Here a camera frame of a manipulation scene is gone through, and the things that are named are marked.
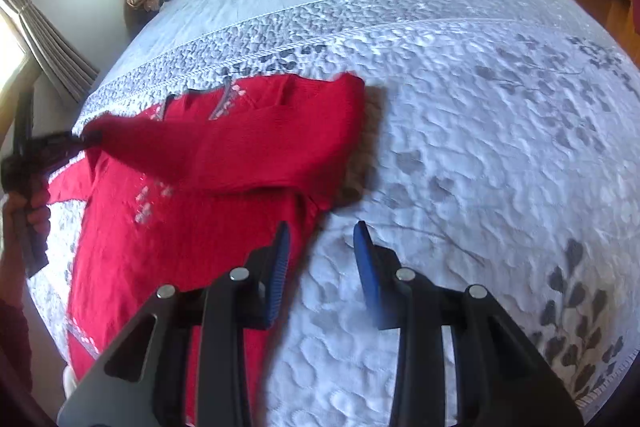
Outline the red sleeved left forearm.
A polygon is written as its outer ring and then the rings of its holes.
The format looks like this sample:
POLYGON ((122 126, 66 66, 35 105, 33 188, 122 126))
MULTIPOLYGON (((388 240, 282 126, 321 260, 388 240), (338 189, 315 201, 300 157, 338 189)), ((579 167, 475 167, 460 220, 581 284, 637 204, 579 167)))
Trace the red sleeved left forearm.
POLYGON ((32 391, 32 348, 24 314, 26 285, 20 242, 10 215, 4 216, 4 247, 1 254, 1 352, 8 358, 18 381, 32 391))

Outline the person's left hand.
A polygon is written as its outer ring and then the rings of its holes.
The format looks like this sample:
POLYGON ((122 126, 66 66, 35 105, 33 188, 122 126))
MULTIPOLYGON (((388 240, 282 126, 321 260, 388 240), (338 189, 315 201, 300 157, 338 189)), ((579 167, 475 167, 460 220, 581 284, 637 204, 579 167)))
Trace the person's left hand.
POLYGON ((9 192, 3 204, 3 236, 6 245, 16 242, 13 218, 19 211, 25 211, 26 222, 31 225, 35 232, 46 239, 50 232, 50 210, 47 206, 49 202, 49 192, 43 188, 31 199, 25 198, 17 192, 9 192))

